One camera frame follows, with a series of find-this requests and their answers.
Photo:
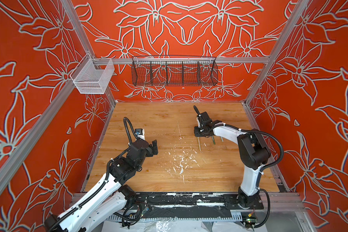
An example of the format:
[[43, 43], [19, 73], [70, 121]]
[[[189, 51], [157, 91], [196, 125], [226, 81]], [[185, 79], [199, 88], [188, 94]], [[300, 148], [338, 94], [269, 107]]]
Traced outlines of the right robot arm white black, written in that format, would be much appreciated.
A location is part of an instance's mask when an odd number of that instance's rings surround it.
[[270, 150], [258, 130], [239, 129], [222, 121], [213, 121], [207, 112], [197, 113], [198, 125], [194, 135], [200, 137], [222, 137], [238, 145], [240, 159], [244, 164], [242, 183], [238, 189], [237, 203], [243, 209], [254, 205], [260, 196], [262, 168], [271, 156]]

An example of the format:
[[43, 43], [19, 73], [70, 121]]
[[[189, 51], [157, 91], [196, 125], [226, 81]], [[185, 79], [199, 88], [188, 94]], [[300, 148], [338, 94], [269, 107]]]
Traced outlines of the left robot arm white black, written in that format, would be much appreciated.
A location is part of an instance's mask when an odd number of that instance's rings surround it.
[[158, 154], [157, 141], [139, 138], [111, 159], [106, 172], [83, 197], [60, 215], [44, 222], [47, 232], [91, 232], [109, 216], [133, 205], [136, 193], [126, 182], [141, 171], [147, 157]]

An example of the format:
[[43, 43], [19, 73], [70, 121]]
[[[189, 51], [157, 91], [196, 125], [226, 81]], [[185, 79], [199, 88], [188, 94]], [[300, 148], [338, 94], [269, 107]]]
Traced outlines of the beige pen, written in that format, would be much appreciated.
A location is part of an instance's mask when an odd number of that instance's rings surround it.
[[200, 137], [197, 137], [197, 142], [198, 142], [198, 149], [199, 149], [199, 151], [202, 151]]

